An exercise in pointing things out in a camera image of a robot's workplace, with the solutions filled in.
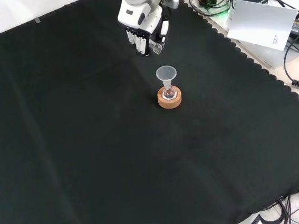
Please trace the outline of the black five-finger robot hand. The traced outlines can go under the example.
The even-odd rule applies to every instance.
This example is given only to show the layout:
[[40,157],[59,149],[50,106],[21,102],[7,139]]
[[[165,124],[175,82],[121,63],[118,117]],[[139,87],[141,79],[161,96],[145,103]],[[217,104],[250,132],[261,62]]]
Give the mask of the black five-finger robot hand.
[[169,30],[169,18],[164,11],[160,5],[151,11],[148,3],[131,6],[121,1],[118,21],[125,27],[129,45],[139,55],[160,54],[163,50]]

